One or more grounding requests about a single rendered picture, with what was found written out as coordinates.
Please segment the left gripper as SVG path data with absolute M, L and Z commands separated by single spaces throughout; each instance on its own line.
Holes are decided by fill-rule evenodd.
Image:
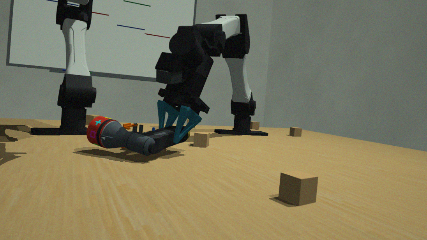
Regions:
M 209 111 L 209 107 L 200 99 L 200 96 L 193 96 L 172 90 L 166 90 L 160 88 L 158 95 L 164 97 L 163 101 L 158 100 L 158 116 L 159 116 L 159 129 L 164 128 L 165 114 L 168 113 L 168 119 L 165 127 L 170 127 L 178 117 L 177 124 L 175 127 L 175 134 L 173 143 L 178 142 L 197 124 L 199 124 L 202 118 L 199 116 L 200 111 L 206 114 Z M 177 106 L 177 107 L 176 107 Z M 189 119 L 188 124 L 181 129 L 186 121 Z

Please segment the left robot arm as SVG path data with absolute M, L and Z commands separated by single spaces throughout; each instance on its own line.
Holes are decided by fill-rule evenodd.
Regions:
M 262 131 L 251 131 L 251 117 L 256 109 L 246 72 L 246 55 L 250 49 L 247 14 L 215 15 L 212 22 L 179 26 L 170 39 L 171 53 L 162 52 L 155 66 L 156 81 L 172 90 L 200 96 L 213 65 L 211 56 L 225 58 L 229 67 L 233 95 L 231 114 L 235 115 L 232 130 L 215 129 L 218 134 L 268 136 Z

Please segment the dark grey hose nozzle with red front ring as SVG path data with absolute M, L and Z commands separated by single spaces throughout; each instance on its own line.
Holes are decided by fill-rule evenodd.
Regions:
M 94 145 L 103 148 L 127 148 L 128 150 L 149 156 L 158 154 L 173 143 L 175 127 L 164 127 L 143 133 L 143 125 L 127 123 L 122 125 L 109 117 L 95 117 L 88 125 L 86 137 Z M 133 127 L 132 131 L 127 131 Z

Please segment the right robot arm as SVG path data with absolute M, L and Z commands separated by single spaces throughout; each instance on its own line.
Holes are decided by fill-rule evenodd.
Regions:
M 79 7 L 67 5 L 79 4 Z M 96 100 L 96 88 L 86 64 L 85 34 L 92 21 L 93 0 L 58 0 L 56 24 L 64 34 L 66 71 L 57 105 L 62 108 L 59 128 L 31 128 L 34 136 L 86 135 L 86 109 Z

